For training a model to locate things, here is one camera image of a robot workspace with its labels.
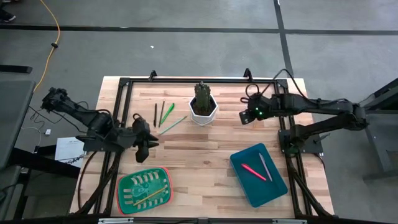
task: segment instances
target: desk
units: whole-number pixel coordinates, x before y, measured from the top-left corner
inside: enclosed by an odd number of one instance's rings
[[[104,77],[99,93],[97,109],[112,111],[120,77]],[[297,79],[300,89],[305,93],[303,79]],[[289,91],[298,93],[293,83],[288,80]],[[185,115],[190,115],[188,102],[194,95],[194,83],[135,83],[129,107],[127,125],[133,122],[134,113],[141,114],[150,124],[151,133],[158,136],[161,130]],[[165,166],[170,171],[173,182],[174,199],[171,203],[152,210],[133,214],[135,217],[217,217],[217,218],[293,218],[292,198],[290,193],[277,198],[259,208],[252,208],[246,201],[234,171],[229,164],[231,154],[254,144],[266,145],[280,174],[287,186],[289,180],[285,157],[279,149],[277,132],[280,129],[277,118],[255,121],[243,126],[238,113],[246,105],[239,102],[245,96],[247,84],[211,83],[211,93],[219,109],[212,124],[198,126],[190,119],[185,119],[176,127],[159,136],[158,147],[150,149],[150,156],[142,164],[135,161],[135,149],[127,149],[119,166],[118,178],[153,166]],[[273,88],[265,95],[270,97]],[[154,105],[161,105],[166,100],[165,111],[171,103],[174,110],[160,128],[153,127]],[[296,124],[311,124],[311,114],[295,116]],[[100,179],[104,153],[99,152],[88,164],[81,185],[82,202],[88,200]],[[333,213],[325,171],[321,162],[312,154],[303,154],[303,164],[307,185],[324,208]],[[106,203],[108,188],[104,191],[101,212]],[[297,186],[300,208],[304,211],[302,193]],[[71,212],[77,211],[77,194],[73,198]],[[113,201],[113,217],[121,216]]]

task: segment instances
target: white paper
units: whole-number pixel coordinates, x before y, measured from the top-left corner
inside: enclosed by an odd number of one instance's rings
[[[75,137],[58,138],[55,160],[81,168],[83,155],[86,154],[85,151],[83,151],[84,145],[83,142],[77,140]]]

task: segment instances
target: yellow pencil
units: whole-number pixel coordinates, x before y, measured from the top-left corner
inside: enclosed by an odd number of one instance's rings
[[[167,186],[164,186],[162,189],[159,189],[158,191],[154,192],[153,194],[148,195],[146,198],[139,200],[138,202],[134,203],[133,206],[139,205],[140,203],[144,202],[148,198],[151,198],[159,193],[161,193],[162,190],[166,189]]]

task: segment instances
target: cactus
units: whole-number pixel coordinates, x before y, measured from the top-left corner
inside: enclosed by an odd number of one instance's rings
[[[210,87],[203,82],[195,85],[195,98],[196,102],[194,105],[195,113],[197,115],[208,116],[213,111],[211,107],[211,96]]]

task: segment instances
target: green marker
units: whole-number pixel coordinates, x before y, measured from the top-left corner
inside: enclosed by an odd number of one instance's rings
[[[169,115],[169,113],[174,109],[174,103],[172,103],[172,105],[169,107],[169,110],[167,110],[166,114],[164,115],[164,117],[162,118],[162,121],[160,122],[160,124],[163,124],[163,122],[166,120],[167,116]]]
[[[185,118],[187,118],[187,116],[179,119],[178,121],[176,121],[174,124],[170,125],[170,127],[166,128],[164,131],[162,131],[159,135],[164,134],[166,131],[170,130],[172,127],[176,126],[179,122],[183,121]]]

